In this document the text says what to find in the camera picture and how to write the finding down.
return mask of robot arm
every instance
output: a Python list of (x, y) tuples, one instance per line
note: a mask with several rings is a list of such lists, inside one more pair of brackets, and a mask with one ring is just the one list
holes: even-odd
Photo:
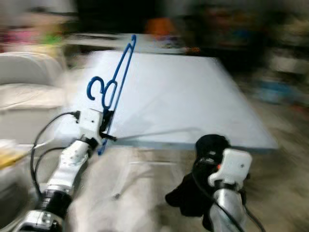
[[(223, 160), (217, 172), (208, 177), (209, 185), (216, 188), (213, 198), (243, 228), (246, 212), (239, 190), (248, 175), (252, 157), (249, 153), (234, 149), (225, 149)], [(210, 218), (215, 232), (239, 231), (228, 215), (214, 204)]]
[(16, 232), (63, 231), (67, 210), (79, 187), (88, 159), (101, 144), (101, 136), (104, 135), (102, 125), (106, 121), (101, 112), (88, 109), (80, 113), (77, 123), (80, 126), (80, 138), (62, 151), (58, 167), (42, 193), (42, 200), (27, 213)]

